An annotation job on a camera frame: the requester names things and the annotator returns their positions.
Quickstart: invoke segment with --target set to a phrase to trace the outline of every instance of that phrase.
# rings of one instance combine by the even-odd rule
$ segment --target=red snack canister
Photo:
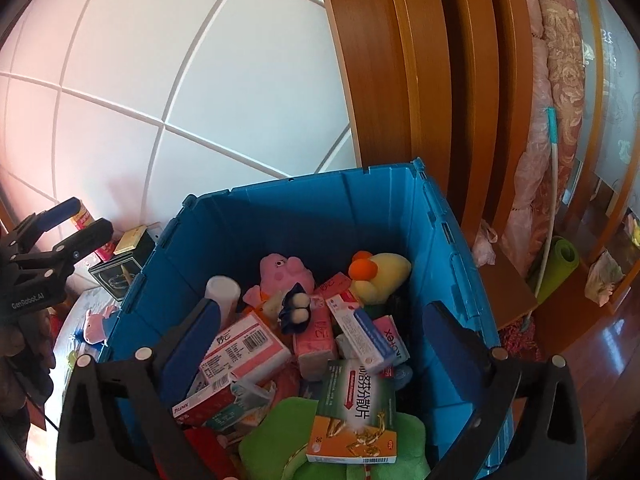
[[[78,231],[84,229],[88,225],[91,225],[95,220],[94,217],[91,216],[83,203],[80,203],[80,211],[73,215],[71,218],[71,223],[76,226]],[[116,244],[114,242],[108,242],[104,244],[102,247],[96,249],[94,251],[97,254],[98,258],[102,261],[107,262],[113,256],[113,251],[116,249]]]

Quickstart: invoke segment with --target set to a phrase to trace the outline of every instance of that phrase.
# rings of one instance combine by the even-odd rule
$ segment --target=green plush toy
[[[316,416],[316,400],[289,397],[271,410],[262,424],[240,443],[240,458],[251,480],[364,480],[361,465],[309,463],[306,444]],[[424,424],[398,413],[398,458],[395,464],[371,466],[372,480],[424,480]]]

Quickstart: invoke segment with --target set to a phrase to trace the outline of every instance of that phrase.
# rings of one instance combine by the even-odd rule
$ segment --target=white bottle
[[[220,306],[220,330],[233,323],[240,299],[240,285],[226,276],[214,276],[207,282],[204,297]]]

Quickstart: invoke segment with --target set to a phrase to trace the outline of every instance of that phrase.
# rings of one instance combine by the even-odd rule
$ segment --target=white tiled wall
[[[16,219],[77,196],[126,230],[189,193],[354,166],[322,0],[33,0],[0,50]]]

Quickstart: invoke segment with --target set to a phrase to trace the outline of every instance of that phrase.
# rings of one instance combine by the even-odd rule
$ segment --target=pink plush toy
[[[272,253],[260,260],[260,285],[252,286],[242,299],[258,307],[277,292],[289,292],[296,283],[302,285],[307,294],[314,291],[314,277],[300,258]]]
[[[108,325],[113,325],[118,316],[114,316],[113,320],[110,317],[111,314],[118,310],[118,307],[114,304],[110,304],[103,312],[98,314],[92,314],[90,310],[87,310],[84,315],[84,327],[82,328],[84,340],[93,345],[107,339],[104,323],[109,320]]]

